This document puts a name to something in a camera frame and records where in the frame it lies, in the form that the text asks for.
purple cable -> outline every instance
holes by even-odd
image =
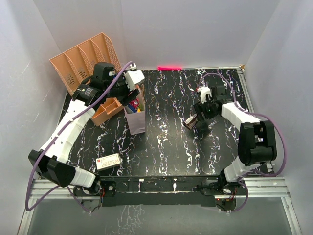
[[[75,199],[75,201],[88,213],[91,213],[91,210],[89,210],[88,208],[86,208],[78,199],[77,197],[75,197],[74,193],[70,190],[69,186],[67,187],[69,193],[72,195],[72,197]]]
[[[251,113],[251,112],[248,112],[248,111],[246,111],[245,109],[243,109],[243,108],[238,104],[238,102],[236,101],[235,91],[234,91],[233,87],[230,85],[229,81],[228,81],[226,78],[224,78],[222,75],[218,74],[218,73],[210,72],[210,73],[205,74],[205,75],[201,78],[201,80],[200,80],[200,82],[199,82],[199,84],[198,84],[198,87],[200,86],[200,84],[201,84],[201,82],[204,80],[204,78],[205,78],[206,76],[209,76],[209,75],[216,75],[216,76],[220,77],[223,81],[226,82],[226,84],[229,86],[229,88],[230,88],[230,90],[231,90],[231,92],[232,92],[233,101],[234,101],[234,103],[235,103],[235,106],[236,106],[239,110],[241,110],[241,111],[243,111],[243,112],[245,112],[246,114],[249,114],[249,115],[256,115],[256,116],[264,117],[264,118],[266,118],[267,120],[269,120],[269,121],[273,124],[273,126],[275,127],[275,129],[276,129],[276,131],[277,131],[277,133],[278,133],[278,135],[279,135],[279,137],[280,137],[280,139],[281,139],[282,145],[283,145],[283,150],[284,150],[283,163],[282,163],[281,167],[279,168],[279,170],[278,170],[275,174],[264,174],[264,173],[260,172],[259,170],[254,170],[254,171],[257,172],[257,173],[259,173],[260,175],[262,175],[262,176],[264,176],[264,177],[275,177],[275,176],[279,175],[279,174],[284,170],[285,165],[286,165],[286,161],[287,161],[287,148],[286,148],[285,138],[283,137],[282,132],[280,131],[280,129],[278,128],[278,126],[276,125],[276,123],[275,123],[270,117],[268,117],[267,115],[259,114],[259,113]],[[242,207],[244,207],[244,205],[246,204],[246,202],[247,202],[247,200],[248,200],[248,196],[249,196],[248,188],[245,186],[244,183],[241,183],[240,180],[241,180],[242,178],[246,177],[247,175],[249,175],[250,173],[251,173],[251,172],[248,172],[248,173],[244,174],[244,175],[238,180],[238,183],[239,183],[242,187],[246,188],[246,198],[245,198],[244,202],[242,203],[242,205],[239,206],[238,208],[236,208],[235,210],[233,210],[232,212],[237,212],[237,211],[239,211]]]
[[[115,85],[115,83],[118,81],[118,79],[120,78],[120,76],[122,75],[122,73],[124,72],[124,70],[133,62],[130,61],[128,62],[123,68],[122,70],[118,73],[118,75],[115,77],[115,79],[113,79],[112,83],[108,86],[108,88],[104,91],[104,93],[95,101],[93,102],[92,105],[90,105],[89,107],[87,107],[85,110],[81,111],[79,114],[77,114],[75,117],[73,117],[73,120],[77,119],[78,117],[80,117],[82,114],[84,114],[85,112],[87,112],[89,109],[93,108],[97,103],[99,103],[111,90],[111,88]],[[71,124],[71,121],[68,121],[61,129],[60,131],[57,133],[57,135],[61,135],[61,133],[68,127],[68,125]],[[32,185],[32,181],[33,181],[33,177],[35,175],[36,172],[36,168],[40,162],[40,160],[43,158],[44,154],[46,153],[46,151],[53,145],[53,143],[57,140],[57,136],[55,136],[52,141],[47,145],[47,147],[42,151],[42,153],[39,155],[37,161],[34,164],[33,169],[31,170],[30,176],[29,176],[29,180],[28,180],[28,185],[27,185],[27,191],[26,191],[26,199],[25,199],[25,209],[26,211],[31,211],[32,209],[34,209],[49,193],[51,193],[53,190],[55,190],[56,188],[58,188],[59,186],[56,186],[54,188],[52,188],[51,190],[49,190],[47,193],[45,193],[41,198],[39,198],[37,200],[37,202],[29,208],[28,206],[28,202],[29,202],[29,197],[30,197],[30,192],[31,192],[31,185]]]

